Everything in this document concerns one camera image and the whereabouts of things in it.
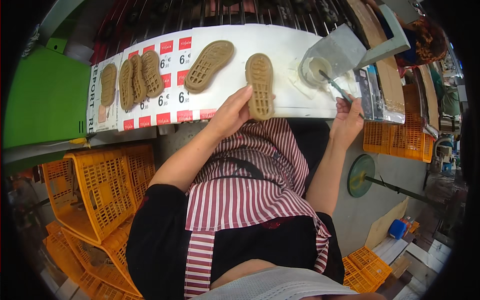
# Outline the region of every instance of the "factory floor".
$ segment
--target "factory floor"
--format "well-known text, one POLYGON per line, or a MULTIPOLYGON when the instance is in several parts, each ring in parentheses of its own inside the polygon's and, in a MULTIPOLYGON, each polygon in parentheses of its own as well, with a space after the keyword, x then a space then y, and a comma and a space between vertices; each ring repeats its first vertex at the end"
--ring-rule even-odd
MULTIPOLYGON (((165 160, 192 139, 206 123, 188 123, 176 125, 177 131, 160 136, 154 141, 155 165, 159 168, 165 160)), ((343 165, 340 191, 333 222, 342 256, 349 255, 365 244, 370 226, 401 201, 405 195, 397 194, 385 187, 373 184, 361 198, 353 198, 347 191, 347 176, 353 161, 365 152, 362 149, 361 132, 347 151, 343 165)), ((376 164, 375 178, 402 187, 415 193, 421 193, 427 164, 405 158, 369 153, 376 164)), ((416 218, 424 203, 409 199, 406 214, 416 218)))

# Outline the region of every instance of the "striped apron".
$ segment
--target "striped apron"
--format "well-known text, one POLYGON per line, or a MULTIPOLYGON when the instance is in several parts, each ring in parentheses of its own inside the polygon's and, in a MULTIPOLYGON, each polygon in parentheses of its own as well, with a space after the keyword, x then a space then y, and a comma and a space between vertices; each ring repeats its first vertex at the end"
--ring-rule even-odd
POLYGON ((245 123, 222 140, 190 188, 185 299, 210 290, 215 232, 277 217, 312 217, 318 253, 314 270, 323 273, 330 234, 299 196, 307 175, 307 162, 285 119, 245 123))

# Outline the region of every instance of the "worker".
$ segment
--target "worker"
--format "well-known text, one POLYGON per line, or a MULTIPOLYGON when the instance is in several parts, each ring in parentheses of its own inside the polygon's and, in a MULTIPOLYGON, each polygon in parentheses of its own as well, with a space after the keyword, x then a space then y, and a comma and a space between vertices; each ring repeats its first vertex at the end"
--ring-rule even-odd
POLYGON ((330 131, 322 121, 305 141, 311 128, 295 135, 286 119, 251 120, 251 96, 248 85, 228 97, 153 176, 126 249, 134 284, 146 299, 383 299, 342 286, 332 222, 345 154, 363 127, 361 99, 337 98, 330 131), (321 160, 309 157, 317 169, 305 187, 300 149, 323 139, 324 154, 305 152, 321 160), (260 296, 271 288, 277 294, 260 296))
MULTIPOLYGON (((386 38, 393 38, 392 30, 375 0, 362 1, 370 5, 375 12, 382 29, 385 31, 386 38)), ((395 16, 410 43, 410 49, 395 55, 399 67, 420 66, 445 57, 448 48, 443 30, 431 18, 423 15, 418 20, 406 24, 396 14, 395 16)))

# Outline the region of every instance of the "shoe sole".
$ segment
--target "shoe sole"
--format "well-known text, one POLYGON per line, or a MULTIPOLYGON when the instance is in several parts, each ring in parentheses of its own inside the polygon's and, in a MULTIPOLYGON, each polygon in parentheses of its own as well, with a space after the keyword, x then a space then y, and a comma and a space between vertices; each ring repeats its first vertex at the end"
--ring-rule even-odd
POLYGON ((102 83, 102 94, 100 104, 108 107, 115 98, 115 80, 117 79, 117 67, 109 63, 102 71, 100 82, 102 83))
POLYGON ((142 74, 147 88, 147 97, 154 98, 163 92, 163 79, 160 76, 160 59, 155 51, 142 55, 142 74))
POLYGON ((253 87, 252 97, 248 100, 250 115, 257 121, 273 117, 273 67, 270 59, 263 53, 256 53, 245 64, 247 84, 253 87))
POLYGON ((133 101, 140 103, 147 97, 147 87, 142 74, 142 58, 135 54, 130 57, 133 68, 133 101))
POLYGON ((123 62, 120 68, 119 86, 120 86, 120 106, 123 110, 133 107, 133 66, 130 60, 123 62))
POLYGON ((213 75, 230 60, 234 50, 229 41, 219 40, 208 44, 188 71, 183 83, 185 89, 194 94, 206 89, 213 75))

